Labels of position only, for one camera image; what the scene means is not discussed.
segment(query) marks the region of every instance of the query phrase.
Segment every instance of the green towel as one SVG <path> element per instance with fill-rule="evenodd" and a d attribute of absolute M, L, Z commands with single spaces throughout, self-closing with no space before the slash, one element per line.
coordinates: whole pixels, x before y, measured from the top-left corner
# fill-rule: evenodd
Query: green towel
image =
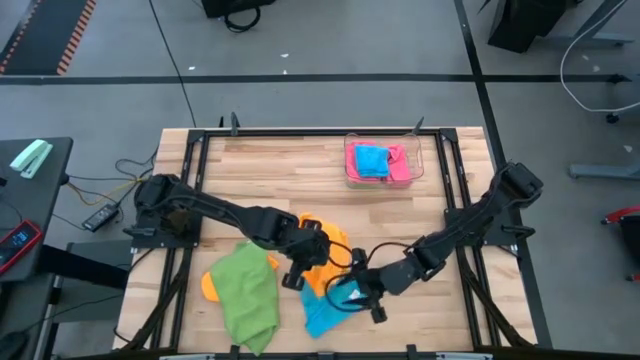
<path fill-rule="evenodd" d="M 260 355 L 280 323 L 276 274 L 267 252 L 251 242 L 238 244 L 211 266 L 210 274 L 231 339 Z"/>

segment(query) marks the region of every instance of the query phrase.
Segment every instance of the blue cloth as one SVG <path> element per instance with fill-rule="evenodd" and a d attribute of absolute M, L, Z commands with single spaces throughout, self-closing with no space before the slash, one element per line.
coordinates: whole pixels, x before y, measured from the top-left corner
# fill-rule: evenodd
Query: blue cloth
<path fill-rule="evenodd" d="M 358 283 L 355 281 L 332 287 L 331 290 L 329 290 L 329 296 L 331 296 L 331 301 L 337 306 L 354 310 L 360 308 L 359 305 L 342 303 L 343 301 L 362 297 Z M 300 292 L 300 300 L 302 300 L 304 312 L 307 315 L 305 327 L 309 335 L 314 339 L 319 338 L 325 332 L 331 330 L 354 314 L 335 309 L 329 304 L 325 296 L 318 298 L 313 289 L 306 283 Z"/>
<path fill-rule="evenodd" d="M 389 176 L 389 149 L 373 145 L 356 145 L 356 170 L 362 177 Z"/>

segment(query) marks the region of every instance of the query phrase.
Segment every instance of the concrete floor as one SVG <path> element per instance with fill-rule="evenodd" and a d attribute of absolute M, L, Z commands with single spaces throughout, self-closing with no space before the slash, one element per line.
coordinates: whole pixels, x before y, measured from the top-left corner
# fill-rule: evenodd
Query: concrete floor
<path fill-rule="evenodd" d="M 585 1 L 567 12 L 553 32 L 574 32 L 600 2 Z M 558 73 L 562 49 L 538 43 L 518 55 L 486 45 L 495 4 L 477 14 L 482 3 L 464 0 L 484 74 Z M 154 0 L 154 5 L 184 76 L 275 75 L 285 70 L 471 74 L 451 1 L 402 0 L 391 5 L 385 0 L 279 0 L 263 10 L 254 31 L 240 35 L 206 19 L 191 1 Z M 26 6 L 26 0 L 0 2 L 0 42 L 9 38 Z M 639 11 L 639 2 L 629 2 L 606 30 L 640 39 L 635 19 Z M 579 49 L 569 58 L 567 73 L 631 72 L 638 55 L 640 43 L 623 49 Z M 67 76 L 173 75 L 148 1 L 98 0 Z M 623 146 L 640 149 L 640 116 L 605 124 L 603 115 L 580 109 L 559 83 L 487 87 L 507 158 L 524 162 L 545 182 L 543 197 L 523 213 L 523 221 L 537 230 L 530 247 L 554 346 L 640 354 L 635 341 L 640 287 L 624 281 L 635 265 L 615 226 L 599 224 L 604 214 L 637 204 L 640 187 L 633 182 L 572 180 L 566 173 L 572 162 L 632 161 L 637 151 L 627 153 Z M 570 87 L 592 106 L 639 100 L 631 84 Z M 216 126 L 219 117 L 231 111 L 243 126 L 413 125 L 421 116 L 427 126 L 485 125 L 473 83 L 189 84 L 186 90 L 202 127 Z M 68 172 L 80 176 L 116 175 L 113 163 L 118 158 L 149 157 L 162 128 L 191 126 L 182 90 L 175 84 L 5 85 L 0 86 L 0 109 L 0 139 L 71 136 L 75 145 Z M 113 186 L 77 185 L 94 191 Z M 55 209 L 75 223 L 92 211 L 66 188 Z M 131 223 L 130 203 L 125 211 L 125 223 Z M 90 234 L 54 219 L 46 241 L 64 247 L 69 241 L 122 239 L 121 228 L 112 224 Z M 108 351 L 113 325 L 63 326 L 56 353 Z"/>

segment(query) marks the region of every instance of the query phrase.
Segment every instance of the transparent bin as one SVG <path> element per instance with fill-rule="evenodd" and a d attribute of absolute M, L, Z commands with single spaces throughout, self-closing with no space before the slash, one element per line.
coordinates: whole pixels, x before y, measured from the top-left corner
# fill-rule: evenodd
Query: transparent bin
<path fill-rule="evenodd" d="M 358 175 L 355 167 L 355 145 L 375 145 L 389 147 L 399 145 L 404 148 L 404 156 L 409 170 L 408 177 L 394 180 L 392 176 L 379 178 L 362 178 Z M 347 134 L 344 138 L 344 170 L 347 175 L 347 185 L 353 188 L 406 188 L 413 181 L 419 179 L 424 174 L 422 165 L 422 148 L 420 138 L 414 134 L 401 136 L 359 136 L 357 134 Z"/>

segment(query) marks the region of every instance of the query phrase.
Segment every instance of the wooden table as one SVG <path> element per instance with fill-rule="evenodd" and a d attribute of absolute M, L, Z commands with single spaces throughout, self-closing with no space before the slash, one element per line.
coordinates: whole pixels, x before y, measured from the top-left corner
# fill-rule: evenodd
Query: wooden table
<path fill-rule="evenodd" d="M 164 130 L 155 173 L 180 174 L 187 132 Z M 487 190 L 493 176 L 487 142 L 480 127 L 457 128 L 457 132 L 475 201 Z M 296 214 L 311 212 L 338 224 L 348 233 L 352 247 L 367 251 L 383 241 L 411 243 L 443 228 L 446 201 L 433 137 L 421 138 L 424 176 L 401 190 L 347 187 L 343 140 L 316 136 L 214 138 L 209 143 L 203 190 L 244 206 L 273 206 Z M 191 184 L 198 153 L 192 160 Z M 447 156 L 453 167 L 452 154 Z M 462 207 L 459 187 L 453 180 L 458 206 Z M 209 219 L 203 221 L 202 240 L 191 263 L 179 352 L 229 351 L 231 339 L 224 328 L 220 305 L 204 299 L 200 278 L 212 263 L 244 240 L 232 227 Z M 483 253 L 495 303 L 524 338 L 535 342 L 516 259 L 497 248 L 486 247 Z M 273 255 L 281 263 L 281 280 L 290 262 L 280 254 Z M 381 266 L 400 257 L 400 249 L 387 247 L 376 253 L 371 264 Z M 165 250 L 156 250 L 130 275 L 118 325 L 118 332 L 126 338 L 135 334 L 157 302 L 164 259 Z M 368 312 L 358 313 L 318 340 L 312 339 L 304 328 L 305 315 L 298 293 L 280 287 L 280 329 L 266 351 L 406 351 L 406 344 L 416 344 L 419 351 L 471 350 L 455 255 L 447 263 L 431 281 L 416 282 L 401 296 L 385 296 L 382 305 L 389 317 L 385 323 L 374 324 Z M 479 301 L 476 307 L 483 340 L 488 344 Z M 170 308 L 163 328 L 164 345 L 168 343 L 172 318 Z M 116 339 L 114 347 L 122 345 Z"/>

